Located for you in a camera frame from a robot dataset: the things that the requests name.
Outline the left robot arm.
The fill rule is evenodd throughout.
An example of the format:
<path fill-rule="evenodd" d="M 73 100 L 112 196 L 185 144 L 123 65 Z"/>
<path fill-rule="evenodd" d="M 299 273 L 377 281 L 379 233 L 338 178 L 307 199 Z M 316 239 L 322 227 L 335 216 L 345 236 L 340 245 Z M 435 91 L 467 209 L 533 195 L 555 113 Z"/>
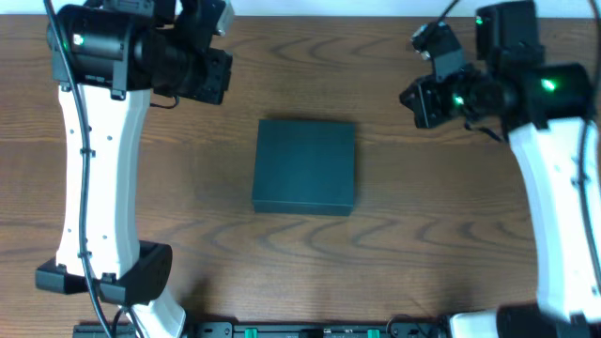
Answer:
<path fill-rule="evenodd" d="M 170 246 L 141 240 L 138 152 L 154 96 L 219 105 L 233 57 L 212 47 L 235 11 L 226 0 L 45 3 L 48 45 L 67 140 L 59 248 L 38 289 L 86 293 L 117 307 L 135 337 L 183 337 L 185 310 L 167 281 Z"/>

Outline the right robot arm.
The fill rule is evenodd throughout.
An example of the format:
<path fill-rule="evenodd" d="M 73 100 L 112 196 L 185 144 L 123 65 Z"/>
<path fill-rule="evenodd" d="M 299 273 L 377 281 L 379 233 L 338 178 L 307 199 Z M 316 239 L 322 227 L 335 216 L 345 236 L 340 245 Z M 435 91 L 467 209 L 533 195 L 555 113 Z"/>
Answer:
<path fill-rule="evenodd" d="M 533 304 L 450 315 L 446 337 L 596 337 L 600 333 L 598 75 L 550 65 L 536 6 L 510 1 L 475 14 L 477 69 L 443 18 L 422 25 L 413 49 L 432 65 L 400 94 L 420 129 L 495 116 L 525 184 L 537 251 Z"/>

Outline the black box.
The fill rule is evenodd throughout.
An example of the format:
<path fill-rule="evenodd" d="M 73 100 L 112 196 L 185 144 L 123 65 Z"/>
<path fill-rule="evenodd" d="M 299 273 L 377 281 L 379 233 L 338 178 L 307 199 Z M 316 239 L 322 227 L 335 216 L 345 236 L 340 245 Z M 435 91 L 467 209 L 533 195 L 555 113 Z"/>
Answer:
<path fill-rule="evenodd" d="M 355 202 L 355 125 L 264 119 L 252 201 L 257 213 L 348 216 Z"/>

